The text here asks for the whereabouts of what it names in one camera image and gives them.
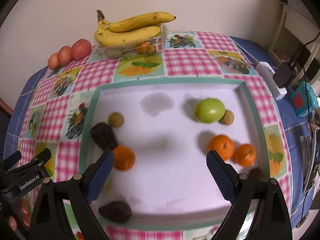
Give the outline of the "person's left hand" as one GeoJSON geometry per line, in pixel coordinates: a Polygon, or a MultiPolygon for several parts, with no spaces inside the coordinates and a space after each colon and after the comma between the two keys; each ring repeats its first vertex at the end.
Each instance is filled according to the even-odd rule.
{"type": "Polygon", "coordinates": [[[16,231],[19,225],[29,228],[31,220],[30,202],[26,197],[18,199],[9,204],[9,215],[7,222],[13,231],[16,231]]]}

